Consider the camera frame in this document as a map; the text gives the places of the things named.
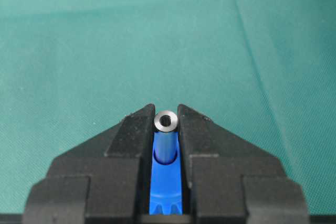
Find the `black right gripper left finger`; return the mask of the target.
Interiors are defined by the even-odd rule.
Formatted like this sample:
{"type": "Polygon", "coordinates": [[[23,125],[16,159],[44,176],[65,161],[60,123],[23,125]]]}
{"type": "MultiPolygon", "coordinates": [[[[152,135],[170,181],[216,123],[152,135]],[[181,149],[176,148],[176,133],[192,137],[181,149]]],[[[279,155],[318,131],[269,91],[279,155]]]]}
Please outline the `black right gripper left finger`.
{"type": "Polygon", "coordinates": [[[148,104],[54,158],[23,223],[134,223],[147,214],[154,116],[148,104]]]}

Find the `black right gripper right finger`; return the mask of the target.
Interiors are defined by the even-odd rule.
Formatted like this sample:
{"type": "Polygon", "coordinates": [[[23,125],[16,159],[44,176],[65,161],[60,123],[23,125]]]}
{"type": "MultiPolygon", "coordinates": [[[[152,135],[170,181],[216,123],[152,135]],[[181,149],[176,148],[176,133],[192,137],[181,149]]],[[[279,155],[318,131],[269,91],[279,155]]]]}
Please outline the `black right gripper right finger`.
{"type": "Polygon", "coordinates": [[[177,112],[196,223],[309,223],[301,186],[277,157],[187,105],[177,112]]]}

